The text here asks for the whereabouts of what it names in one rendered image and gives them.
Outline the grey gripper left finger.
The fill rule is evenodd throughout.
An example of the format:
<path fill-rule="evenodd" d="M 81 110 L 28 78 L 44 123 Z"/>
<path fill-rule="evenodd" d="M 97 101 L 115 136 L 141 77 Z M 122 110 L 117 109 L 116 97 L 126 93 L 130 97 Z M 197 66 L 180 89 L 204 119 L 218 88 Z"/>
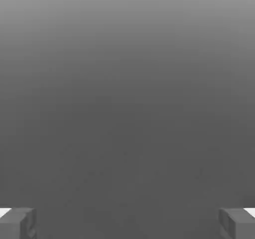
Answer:
<path fill-rule="evenodd" d="M 37 239 L 35 208 L 0 208 L 0 239 Z"/>

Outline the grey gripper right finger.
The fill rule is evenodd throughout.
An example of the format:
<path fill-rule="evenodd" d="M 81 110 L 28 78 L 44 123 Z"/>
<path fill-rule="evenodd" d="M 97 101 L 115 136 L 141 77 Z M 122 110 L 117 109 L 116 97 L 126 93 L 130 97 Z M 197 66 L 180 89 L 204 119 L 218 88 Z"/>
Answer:
<path fill-rule="evenodd" d="M 220 208 L 221 239 L 255 239 L 255 208 Z"/>

